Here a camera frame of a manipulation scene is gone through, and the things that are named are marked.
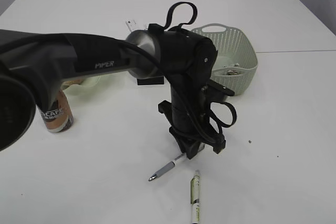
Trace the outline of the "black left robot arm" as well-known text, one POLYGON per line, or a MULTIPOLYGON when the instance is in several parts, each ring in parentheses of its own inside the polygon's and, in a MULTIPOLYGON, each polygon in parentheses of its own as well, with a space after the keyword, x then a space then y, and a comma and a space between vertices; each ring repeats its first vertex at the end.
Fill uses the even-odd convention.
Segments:
POLYGON ((182 152, 193 158, 201 143, 215 153, 226 145, 211 110, 234 92, 211 80, 213 42, 174 27, 132 32, 126 40, 90 34, 33 34, 1 30, 1 149, 29 129, 35 111, 47 111, 68 80, 128 71, 137 79, 165 77, 171 100, 158 105, 182 152))

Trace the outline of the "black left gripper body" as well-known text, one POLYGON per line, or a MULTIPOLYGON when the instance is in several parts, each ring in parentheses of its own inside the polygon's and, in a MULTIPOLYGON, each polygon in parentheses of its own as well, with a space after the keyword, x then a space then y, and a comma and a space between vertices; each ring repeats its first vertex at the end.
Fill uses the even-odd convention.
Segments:
POLYGON ((170 123, 169 132, 174 138, 184 137, 200 145, 207 144, 218 154, 226 146, 223 128, 235 124, 235 107, 226 101, 228 96, 209 92, 208 81, 197 87, 188 77, 172 78, 171 101, 159 103, 158 111, 170 123), (232 121, 225 123, 220 120, 211 110, 212 103, 228 107, 232 121))

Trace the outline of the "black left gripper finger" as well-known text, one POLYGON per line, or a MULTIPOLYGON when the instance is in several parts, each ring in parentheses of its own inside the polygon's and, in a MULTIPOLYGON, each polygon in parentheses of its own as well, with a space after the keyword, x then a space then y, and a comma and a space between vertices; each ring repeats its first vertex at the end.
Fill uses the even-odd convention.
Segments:
POLYGON ((176 137, 177 144, 188 159, 192 159, 198 153, 199 142, 184 137, 176 137))

